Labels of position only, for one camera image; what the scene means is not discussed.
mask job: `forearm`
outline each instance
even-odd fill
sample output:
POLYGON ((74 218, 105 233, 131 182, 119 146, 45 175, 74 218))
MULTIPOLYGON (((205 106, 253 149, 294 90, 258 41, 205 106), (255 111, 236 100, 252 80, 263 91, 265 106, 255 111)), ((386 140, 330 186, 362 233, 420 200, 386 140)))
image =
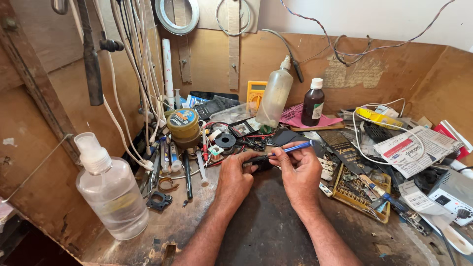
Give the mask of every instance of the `forearm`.
POLYGON ((172 265, 214 265, 223 235, 234 213, 232 209, 222 207, 218 202, 212 203, 189 243, 172 265))
POLYGON ((320 208, 298 212, 304 223, 322 266, 362 265, 342 240, 320 208))

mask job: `plastic spray bottle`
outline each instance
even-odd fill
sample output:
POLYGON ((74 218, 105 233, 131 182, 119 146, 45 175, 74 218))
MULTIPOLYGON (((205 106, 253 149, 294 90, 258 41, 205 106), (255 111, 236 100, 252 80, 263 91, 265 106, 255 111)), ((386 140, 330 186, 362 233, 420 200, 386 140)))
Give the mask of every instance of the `plastic spray bottle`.
POLYGON ((84 169, 76 187, 105 228, 118 240, 132 239, 147 226, 149 212, 128 162, 110 157, 91 132, 74 138, 84 169))
POLYGON ((161 167, 163 173, 169 174, 169 146, 167 145, 166 137, 162 137, 159 140, 159 145, 161 149, 161 167))
POLYGON ((289 74, 289 68, 291 68, 291 56, 288 54, 281 63, 279 70, 273 71, 269 75, 268 84, 256 114, 256 121, 258 123, 274 128, 278 127, 292 82, 294 81, 294 78, 289 74))

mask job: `screw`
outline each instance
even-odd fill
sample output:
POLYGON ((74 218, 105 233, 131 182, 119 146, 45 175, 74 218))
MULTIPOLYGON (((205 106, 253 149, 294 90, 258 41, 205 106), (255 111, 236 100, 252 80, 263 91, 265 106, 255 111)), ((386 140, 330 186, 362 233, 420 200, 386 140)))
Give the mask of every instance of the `screw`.
POLYGON ((16 30, 18 28, 17 22, 11 17, 4 17, 2 19, 2 28, 7 30, 16 30))

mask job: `brown glass bottle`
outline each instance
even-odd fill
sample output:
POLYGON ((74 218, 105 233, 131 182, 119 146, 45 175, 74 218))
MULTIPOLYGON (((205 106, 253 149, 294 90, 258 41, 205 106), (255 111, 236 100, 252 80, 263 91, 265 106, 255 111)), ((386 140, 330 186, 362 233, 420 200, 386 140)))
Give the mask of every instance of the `brown glass bottle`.
POLYGON ((325 101, 322 82, 323 79, 312 79, 310 90, 304 96, 301 122, 306 126, 317 126, 322 116, 325 101))

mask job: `pump dispenser cap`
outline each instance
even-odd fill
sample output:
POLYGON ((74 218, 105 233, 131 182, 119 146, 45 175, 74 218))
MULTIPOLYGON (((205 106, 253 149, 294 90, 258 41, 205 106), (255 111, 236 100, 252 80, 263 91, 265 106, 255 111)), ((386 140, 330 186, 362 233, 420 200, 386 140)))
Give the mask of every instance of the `pump dispenser cap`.
POLYGON ((312 83, 310 84, 310 88, 311 89, 321 89, 323 81, 324 80, 320 79, 320 78, 312 79, 312 83))
POLYGON ((284 68, 287 70, 291 68, 291 55, 290 54, 286 55, 286 58, 284 59, 284 61, 281 62, 281 66, 279 68, 284 68))
POLYGON ((80 162, 88 172, 100 173, 112 165, 110 155, 100 146, 94 133, 79 134, 74 138, 74 142, 80 151, 80 162))

